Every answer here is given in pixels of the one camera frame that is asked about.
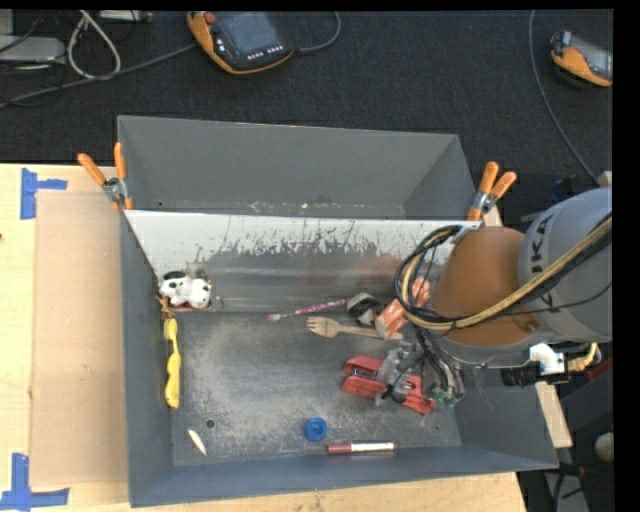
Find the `cardboard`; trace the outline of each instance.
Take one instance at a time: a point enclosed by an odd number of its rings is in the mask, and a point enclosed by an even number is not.
[[[119,224],[100,192],[38,192],[31,484],[124,481]]]

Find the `yellow cable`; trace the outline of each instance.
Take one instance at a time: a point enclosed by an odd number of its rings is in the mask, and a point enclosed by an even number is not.
[[[589,352],[582,357],[577,357],[576,359],[572,359],[567,364],[567,368],[570,372],[583,372],[588,366],[593,363],[593,359],[596,355],[596,350],[598,349],[597,343],[592,343],[589,347]]]
[[[505,297],[497,304],[480,311],[479,313],[475,313],[468,317],[462,318],[460,320],[452,320],[446,322],[429,322],[423,320],[422,318],[409,313],[407,311],[406,315],[409,320],[411,320],[414,324],[419,327],[424,327],[426,329],[432,329],[435,331],[448,331],[453,328],[464,328],[471,327],[472,325],[476,325],[483,320],[496,315],[497,313],[505,310],[509,306],[513,305],[517,301],[519,301],[526,294],[534,290],[536,287],[543,284],[545,281],[554,276],[557,272],[562,270],[562,268],[567,265],[571,260],[576,258],[580,253],[582,253],[589,245],[595,243],[601,237],[606,235],[609,231],[611,231],[611,222],[612,217],[609,217],[605,222],[591,231],[585,238],[583,238],[580,242],[574,245],[571,249],[565,252],[562,256],[560,256],[556,261],[554,261],[551,265],[549,265],[545,270],[534,276],[529,282],[520,287],[511,295]],[[405,302],[409,302],[409,277],[411,276],[413,269],[418,264],[420,260],[420,255],[416,255],[411,260],[407,271],[405,272],[405,276],[402,282],[402,298]]]

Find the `wooden table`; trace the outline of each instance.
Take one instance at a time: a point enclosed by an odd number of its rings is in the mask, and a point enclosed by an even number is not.
[[[31,429],[31,369],[34,322],[34,255],[38,219],[20,219],[21,169],[37,172],[39,179],[65,179],[68,188],[60,194],[77,191],[100,192],[100,188],[80,166],[0,164],[3,186],[0,187],[0,261],[9,277],[0,294],[0,310],[5,320],[0,329],[0,490],[11,486],[11,454],[29,455]],[[112,168],[103,168],[107,176],[115,176]],[[105,215],[114,212],[108,205]],[[60,250],[64,251],[63,240]],[[567,446],[570,436],[552,387],[540,387],[543,407],[548,407],[554,420],[549,421],[556,446]],[[130,510],[125,481],[69,483],[71,493],[65,507],[52,510],[110,511]],[[32,486],[34,491],[52,490]],[[361,488],[303,492],[257,498],[231,499],[202,504],[150,507],[162,511],[447,511],[515,512],[526,507],[514,473],[501,473],[438,480],[425,480]]]

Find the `paintbrush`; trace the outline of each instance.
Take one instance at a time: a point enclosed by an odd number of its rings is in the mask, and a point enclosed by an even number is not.
[[[271,315],[267,315],[267,322],[270,324],[277,322],[281,318],[286,318],[288,316],[296,316],[296,315],[304,315],[306,313],[317,313],[318,311],[324,311],[326,309],[335,308],[338,306],[345,306],[351,297],[346,299],[334,300],[331,302],[325,302],[324,304],[316,304],[314,306],[307,306],[305,308],[296,309],[290,313],[273,313]]]

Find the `blue bottle cap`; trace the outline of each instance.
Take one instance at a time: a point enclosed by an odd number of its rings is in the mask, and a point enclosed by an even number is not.
[[[320,441],[327,435],[327,422],[322,418],[311,418],[304,424],[303,430],[309,441]]]

